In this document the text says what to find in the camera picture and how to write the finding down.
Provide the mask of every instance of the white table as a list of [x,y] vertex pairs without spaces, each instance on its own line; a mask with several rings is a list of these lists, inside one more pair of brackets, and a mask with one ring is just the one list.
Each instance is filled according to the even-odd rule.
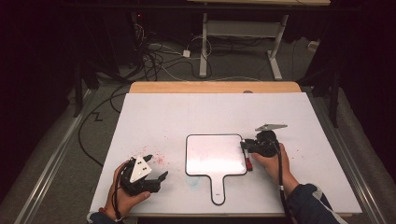
[[189,134],[238,133],[254,138],[255,128],[264,123],[289,125],[276,134],[285,144],[290,168],[301,183],[320,186],[341,216],[361,213],[316,114],[301,92],[128,94],[91,211],[105,204],[114,170],[123,161],[152,154],[148,164],[153,172],[148,179],[164,171],[169,175],[158,193],[134,207],[133,216],[283,216],[276,185],[255,161],[253,172],[224,178],[223,205],[212,203],[207,177],[188,176],[185,171]]

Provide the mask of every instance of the white cable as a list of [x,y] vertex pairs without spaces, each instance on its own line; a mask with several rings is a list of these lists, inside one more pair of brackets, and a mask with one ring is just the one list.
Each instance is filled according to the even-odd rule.
[[190,43],[192,43],[192,41],[194,41],[198,38],[205,40],[209,44],[209,52],[207,53],[206,57],[209,56],[210,53],[212,52],[212,45],[210,44],[209,40],[207,40],[206,38],[203,38],[201,35],[198,35],[195,38],[193,38]]
[[219,79],[214,79],[214,80],[209,80],[209,81],[222,81],[222,80],[233,79],[233,78],[245,78],[245,79],[250,79],[250,80],[255,80],[255,81],[261,82],[261,80],[253,78],[253,77],[224,77],[224,78],[219,78]]

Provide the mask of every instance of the human hand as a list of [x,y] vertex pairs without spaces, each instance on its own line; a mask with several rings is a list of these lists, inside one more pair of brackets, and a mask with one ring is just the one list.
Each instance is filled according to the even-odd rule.
[[149,191],[141,192],[138,195],[131,196],[120,187],[120,182],[116,183],[117,175],[122,165],[124,165],[125,163],[121,164],[114,172],[113,184],[108,191],[106,206],[104,207],[106,215],[113,220],[116,219],[116,211],[113,207],[113,197],[115,191],[117,191],[118,210],[120,211],[121,217],[126,217],[131,211],[132,207],[134,207],[138,203],[145,201],[150,196]]
[[[283,144],[279,143],[281,157],[282,157],[282,180],[286,195],[289,195],[295,187],[299,185],[290,171],[290,163],[288,153]],[[269,176],[276,184],[279,184],[279,161],[277,154],[274,157],[264,157],[258,153],[252,153],[252,158],[261,163]]]

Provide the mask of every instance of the sleeve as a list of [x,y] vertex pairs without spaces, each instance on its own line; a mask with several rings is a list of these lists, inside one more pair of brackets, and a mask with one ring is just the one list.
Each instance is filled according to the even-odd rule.
[[116,221],[106,216],[106,214],[101,212],[89,213],[87,215],[87,223],[92,224],[117,224]]
[[287,205],[297,223],[346,223],[334,213],[321,189],[312,184],[297,186],[288,197]]

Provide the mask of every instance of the metal stand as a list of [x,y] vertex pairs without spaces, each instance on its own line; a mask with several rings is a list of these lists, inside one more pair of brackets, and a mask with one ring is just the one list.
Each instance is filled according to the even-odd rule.
[[232,35],[251,37],[274,37],[275,44],[272,50],[267,51],[268,60],[276,81],[282,80],[279,67],[276,62],[276,53],[285,31],[289,15],[284,15],[281,22],[255,22],[255,21],[209,21],[207,13],[204,13],[202,30],[202,53],[200,62],[200,77],[206,77],[208,35]]

